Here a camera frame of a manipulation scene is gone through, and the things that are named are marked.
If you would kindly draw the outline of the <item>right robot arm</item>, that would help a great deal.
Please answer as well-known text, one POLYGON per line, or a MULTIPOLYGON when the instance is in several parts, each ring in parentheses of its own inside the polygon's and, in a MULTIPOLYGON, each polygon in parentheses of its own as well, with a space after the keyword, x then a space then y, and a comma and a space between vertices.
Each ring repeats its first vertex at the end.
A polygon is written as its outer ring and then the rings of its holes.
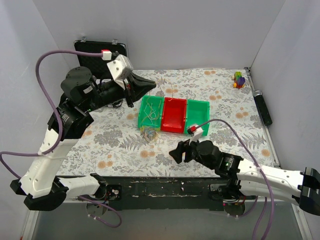
POLYGON ((320 214, 320 173, 314 168, 300 171, 256 166, 241 156, 220 151, 210 140, 180 141, 169 155, 177 164, 194 160, 227 179, 226 192, 232 199, 241 195, 274 198, 309 214, 320 214))

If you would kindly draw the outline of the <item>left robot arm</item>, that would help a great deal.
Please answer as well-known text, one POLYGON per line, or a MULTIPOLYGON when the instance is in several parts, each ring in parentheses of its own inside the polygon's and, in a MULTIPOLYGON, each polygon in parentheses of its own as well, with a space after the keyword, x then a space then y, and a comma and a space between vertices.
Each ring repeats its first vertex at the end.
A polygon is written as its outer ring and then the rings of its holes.
POLYGON ((26 174, 13 180, 11 189, 25 196, 24 204, 32 211, 52 211, 67 198, 91 195, 95 200, 107 194, 107 183, 96 173, 64 178, 57 172, 73 146, 94 121, 90 113, 126 100, 129 107, 156 87, 152 80, 130 73, 120 87, 111 80, 97 84, 87 67, 71 69, 61 83, 63 94, 48 121, 38 154, 26 174))

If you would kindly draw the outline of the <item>black poker chip case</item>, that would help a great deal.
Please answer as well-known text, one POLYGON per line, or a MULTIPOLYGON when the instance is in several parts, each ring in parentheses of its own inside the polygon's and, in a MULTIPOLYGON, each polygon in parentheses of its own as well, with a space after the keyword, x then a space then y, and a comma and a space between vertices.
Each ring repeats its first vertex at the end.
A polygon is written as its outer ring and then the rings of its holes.
MULTIPOLYGON (((74 49, 79 52, 101 53, 102 50, 109 50, 112 53, 111 59, 114 60, 119 54, 128 56, 127 46, 124 43, 117 42, 115 39, 111 42, 76 40, 74 49)), ((107 67, 106 60, 98 57, 88 57, 78 55, 78 62, 81 67, 88 68, 92 75, 98 80, 112 80, 112 75, 107 67)))

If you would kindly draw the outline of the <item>left green plastic bin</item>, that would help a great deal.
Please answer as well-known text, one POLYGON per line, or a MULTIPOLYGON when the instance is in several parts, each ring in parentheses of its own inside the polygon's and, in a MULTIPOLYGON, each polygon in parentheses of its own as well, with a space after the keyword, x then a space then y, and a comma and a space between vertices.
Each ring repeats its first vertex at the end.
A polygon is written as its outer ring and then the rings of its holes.
POLYGON ((165 98, 161 96, 146 95, 142 98, 138 115, 137 126, 151 127, 156 131, 161 128, 165 98))

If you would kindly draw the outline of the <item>green plastic bin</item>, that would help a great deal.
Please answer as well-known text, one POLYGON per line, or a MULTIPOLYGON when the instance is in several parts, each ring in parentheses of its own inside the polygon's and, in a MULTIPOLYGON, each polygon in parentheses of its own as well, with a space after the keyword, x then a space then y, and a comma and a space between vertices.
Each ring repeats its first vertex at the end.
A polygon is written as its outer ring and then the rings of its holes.
POLYGON ((210 103, 208 101, 187 100, 184 133, 188 134, 188 127, 200 125, 210 119, 210 103))
POLYGON ((165 98, 161 96, 146 95, 142 98, 138 115, 137 126, 151 127, 156 131, 161 128, 165 98))

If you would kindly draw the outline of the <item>right green plastic bin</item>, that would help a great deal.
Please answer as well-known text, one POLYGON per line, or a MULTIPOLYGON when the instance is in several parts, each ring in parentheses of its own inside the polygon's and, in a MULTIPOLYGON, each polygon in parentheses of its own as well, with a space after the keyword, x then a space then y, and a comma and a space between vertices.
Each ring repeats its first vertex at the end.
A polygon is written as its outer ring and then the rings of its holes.
POLYGON ((184 133, 188 134, 188 127, 200 125, 210 119, 210 103, 208 101, 187 100, 184 133))

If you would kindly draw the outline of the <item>red plastic bin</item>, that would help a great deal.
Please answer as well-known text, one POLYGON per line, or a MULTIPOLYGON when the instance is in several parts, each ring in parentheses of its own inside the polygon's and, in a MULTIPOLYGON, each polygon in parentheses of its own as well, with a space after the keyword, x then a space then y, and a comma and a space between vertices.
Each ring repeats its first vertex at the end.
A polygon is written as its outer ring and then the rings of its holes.
POLYGON ((182 134, 185 130, 187 100, 164 98, 160 129, 163 132, 182 134))

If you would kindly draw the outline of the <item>floral patterned table mat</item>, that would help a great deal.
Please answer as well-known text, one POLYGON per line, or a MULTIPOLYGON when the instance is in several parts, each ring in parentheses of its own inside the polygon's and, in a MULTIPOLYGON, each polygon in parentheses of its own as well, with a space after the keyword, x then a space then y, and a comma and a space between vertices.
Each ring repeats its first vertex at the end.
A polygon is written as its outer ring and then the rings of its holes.
POLYGON ((139 70, 157 86, 133 108, 104 107, 68 153, 60 176, 97 173, 116 177, 213 177, 191 161, 176 163, 169 152, 201 125, 203 140, 222 152, 260 165, 278 167, 269 134, 256 107, 249 81, 235 88, 243 69, 139 70))

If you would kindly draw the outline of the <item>black cylindrical flashlight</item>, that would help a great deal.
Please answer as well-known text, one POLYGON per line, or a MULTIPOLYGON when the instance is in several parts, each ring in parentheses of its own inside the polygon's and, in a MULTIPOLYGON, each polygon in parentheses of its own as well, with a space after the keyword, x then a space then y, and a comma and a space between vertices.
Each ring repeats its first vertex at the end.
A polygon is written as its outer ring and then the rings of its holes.
POLYGON ((253 92, 253 98, 254 98, 256 107, 257 107, 257 109, 259 111, 259 114, 261 116, 261 119, 263 121, 263 124, 265 126, 270 126, 273 123, 273 121, 272 121, 272 118, 270 116, 270 113, 269 113, 267 104, 265 102, 265 99, 263 97, 262 91, 255 90, 253 92))

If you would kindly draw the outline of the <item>colourful toy block train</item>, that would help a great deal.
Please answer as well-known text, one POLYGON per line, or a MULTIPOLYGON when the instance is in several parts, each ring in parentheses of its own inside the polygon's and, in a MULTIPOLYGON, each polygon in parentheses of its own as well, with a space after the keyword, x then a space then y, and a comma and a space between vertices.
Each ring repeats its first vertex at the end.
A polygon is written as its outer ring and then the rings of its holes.
POLYGON ((243 77, 240 71, 236 71, 232 76, 233 88, 241 89, 245 86, 246 79, 243 77))

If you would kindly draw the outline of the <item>black table front rail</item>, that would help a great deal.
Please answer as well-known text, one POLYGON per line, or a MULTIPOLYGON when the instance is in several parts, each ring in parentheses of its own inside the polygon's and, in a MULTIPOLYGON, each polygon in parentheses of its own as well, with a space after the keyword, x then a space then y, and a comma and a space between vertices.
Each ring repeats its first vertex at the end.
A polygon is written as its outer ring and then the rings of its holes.
POLYGON ((229 181, 219 177, 104 177, 107 190, 90 200, 104 202, 117 211, 207 209, 223 211, 223 200, 213 197, 213 191, 229 181))

